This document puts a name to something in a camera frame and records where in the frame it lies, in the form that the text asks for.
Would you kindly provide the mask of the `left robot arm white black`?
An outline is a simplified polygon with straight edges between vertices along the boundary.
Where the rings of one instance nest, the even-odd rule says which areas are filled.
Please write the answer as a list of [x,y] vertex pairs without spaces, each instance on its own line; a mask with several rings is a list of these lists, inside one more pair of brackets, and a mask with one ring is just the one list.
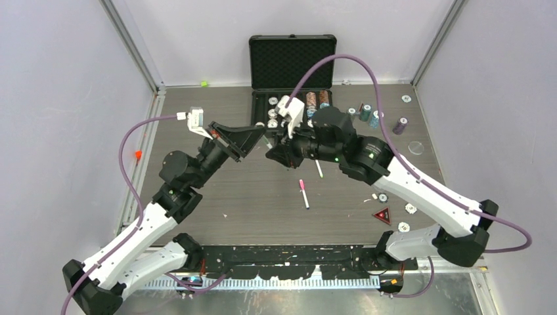
[[166,155],[159,173],[164,184],[131,226],[85,261],[72,259],[64,265],[68,293],[85,314],[114,314],[151,280],[180,268],[192,272],[202,264],[202,247],[186,233],[143,259],[139,255],[194,211],[202,200],[198,190],[229,158],[245,158],[265,128],[212,122],[204,132],[197,156],[179,150]]

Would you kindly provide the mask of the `white pen blue tip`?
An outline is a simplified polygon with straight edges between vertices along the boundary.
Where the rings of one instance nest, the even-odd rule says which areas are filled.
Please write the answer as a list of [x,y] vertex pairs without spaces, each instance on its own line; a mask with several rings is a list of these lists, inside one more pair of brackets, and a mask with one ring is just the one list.
[[305,208],[310,209],[309,200],[307,198],[307,193],[306,193],[306,190],[305,190],[305,183],[302,179],[299,179],[299,186],[300,186],[300,192],[302,194],[302,198],[303,198]]

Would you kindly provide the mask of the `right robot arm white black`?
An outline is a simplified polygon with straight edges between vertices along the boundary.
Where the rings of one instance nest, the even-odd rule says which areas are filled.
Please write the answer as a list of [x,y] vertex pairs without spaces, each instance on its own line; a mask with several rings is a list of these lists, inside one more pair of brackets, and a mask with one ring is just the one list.
[[267,158],[293,169],[305,159],[336,162],[349,178],[395,194],[435,221],[429,228],[384,232],[374,250],[378,266],[388,270],[400,261],[438,254],[471,267],[483,255],[492,221],[468,210],[496,215],[495,202],[478,202],[448,189],[396,156],[383,140],[357,134],[350,115],[337,108],[317,110],[310,125],[301,120],[303,108],[289,105],[273,111],[285,130]]

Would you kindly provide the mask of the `white pen green end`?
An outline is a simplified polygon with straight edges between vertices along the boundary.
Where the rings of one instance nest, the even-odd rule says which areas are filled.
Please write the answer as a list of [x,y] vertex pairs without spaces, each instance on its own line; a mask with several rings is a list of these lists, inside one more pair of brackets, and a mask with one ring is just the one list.
[[323,174],[323,170],[322,170],[322,168],[321,168],[320,162],[319,162],[318,160],[315,160],[315,165],[316,165],[316,168],[317,168],[317,172],[318,172],[318,174],[319,174],[319,177],[320,177],[321,179],[323,179],[323,178],[324,178],[324,174]]

